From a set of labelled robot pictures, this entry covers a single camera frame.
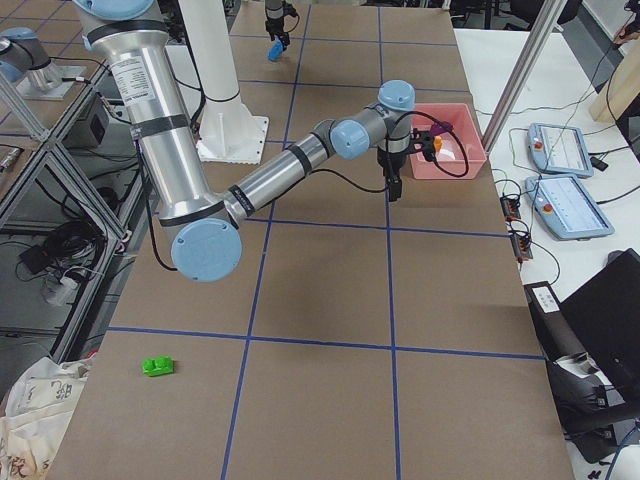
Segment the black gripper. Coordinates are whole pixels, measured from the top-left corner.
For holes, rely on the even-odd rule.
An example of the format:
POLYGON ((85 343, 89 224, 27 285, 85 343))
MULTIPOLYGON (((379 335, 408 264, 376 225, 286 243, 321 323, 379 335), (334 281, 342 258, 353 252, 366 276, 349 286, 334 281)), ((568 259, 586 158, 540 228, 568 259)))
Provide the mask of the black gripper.
POLYGON ((403 183, 400 169, 407 157, 419 154, 428 162, 435 160, 435 137, 426 130, 413 128, 399 138, 385 138, 377 147, 377 162, 387 182, 388 200, 396 202, 402 197, 403 183))
POLYGON ((271 41, 289 42, 289 33, 285 30, 284 18, 267 18, 265 20, 266 31, 271 41))

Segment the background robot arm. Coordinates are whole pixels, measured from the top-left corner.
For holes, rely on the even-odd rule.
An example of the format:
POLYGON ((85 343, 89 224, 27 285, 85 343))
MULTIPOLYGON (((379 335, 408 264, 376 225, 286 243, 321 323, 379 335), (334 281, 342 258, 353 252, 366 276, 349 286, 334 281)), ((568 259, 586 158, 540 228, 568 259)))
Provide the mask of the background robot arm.
POLYGON ((61 101, 85 70, 57 64, 30 28, 1 32, 1 73, 24 99, 61 101))

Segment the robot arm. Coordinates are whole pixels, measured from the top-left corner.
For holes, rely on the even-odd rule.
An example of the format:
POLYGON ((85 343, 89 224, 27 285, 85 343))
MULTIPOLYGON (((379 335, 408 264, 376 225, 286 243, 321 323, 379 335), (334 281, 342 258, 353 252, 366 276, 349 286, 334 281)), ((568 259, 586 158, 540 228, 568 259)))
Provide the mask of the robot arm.
POLYGON ((387 186, 399 194, 400 168, 420 153, 433 159, 439 138, 412 125, 415 91, 384 83, 357 114, 317 124, 303 139, 263 161, 268 121, 243 104, 228 27, 218 1, 184 1, 180 11, 207 98, 201 128, 191 119, 166 52, 169 39, 154 1, 79 1, 90 48, 109 63, 131 134, 163 207, 171 260, 185 277, 213 282, 238 265, 240 223, 312 174, 333 155, 380 154, 387 186))
POLYGON ((285 0, 265 0, 265 28, 272 41, 279 40, 284 46, 290 43, 285 31, 285 18, 297 17, 295 8, 285 0))

